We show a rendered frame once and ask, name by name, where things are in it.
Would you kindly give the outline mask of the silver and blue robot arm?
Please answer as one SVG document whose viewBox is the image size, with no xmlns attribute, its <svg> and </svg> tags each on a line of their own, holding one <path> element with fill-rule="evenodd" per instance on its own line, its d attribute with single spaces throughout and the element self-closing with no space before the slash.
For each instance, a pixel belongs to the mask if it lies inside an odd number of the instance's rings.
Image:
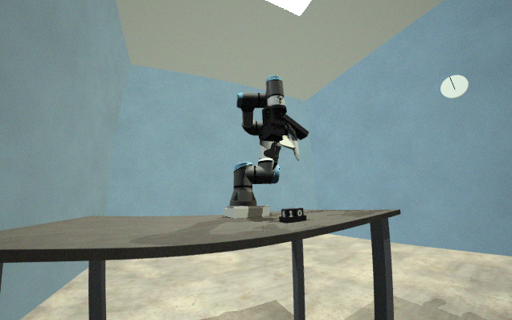
<svg viewBox="0 0 512 320">
<path fill-rule="evenodd" d="M 254 109 L 264 108 L 266 105 L 285 105 L 282 79 L 279 76 L 270 76 L 266 80 L 266 93 L 238 93 L 237 108 L 242 110 L 242 127 L 260 139 L 260 160 L 258 166 L 250 162 L 240 162 L 234 166 L 234 191 L 230 206 L 256 206 L 256 198 L 252 191 L 252 184 L 277 183 L 280 176 L 280 167 L 272 169 L 272 158 L 264 156 L 264 151 L 270 149 L 272 142 L 261 141 L 262 121 L 253 121 Z M 268 91 L 268 92 L 267 92 Z M 287 114 L 281 118 L 288 122 L 295 130 L 299 140 L 308 136 L 309 131 L 299 125 Z M 253 121 L 253 122 L 252 122 Z"/>
</svg>

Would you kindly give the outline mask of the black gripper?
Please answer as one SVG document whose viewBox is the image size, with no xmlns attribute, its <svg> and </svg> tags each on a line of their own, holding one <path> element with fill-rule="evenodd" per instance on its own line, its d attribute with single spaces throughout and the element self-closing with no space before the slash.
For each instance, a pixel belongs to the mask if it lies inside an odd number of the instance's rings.
<svg viewBox="0 0 512 320">
<path fill-rule="evenodd" d="M 261 141 L 274 141 L 270 149 L 264 151 L 264 156 L 272 158 L 273 170 L 277 165 L 281 146 L 292 149 L 297 160 L 300 160 L 296 132 L 288 122 L 281 119 L 285 113 L 287 113 L 287 109 L 284 105 L 266 105 L 262 109 Z"/>
</svg>

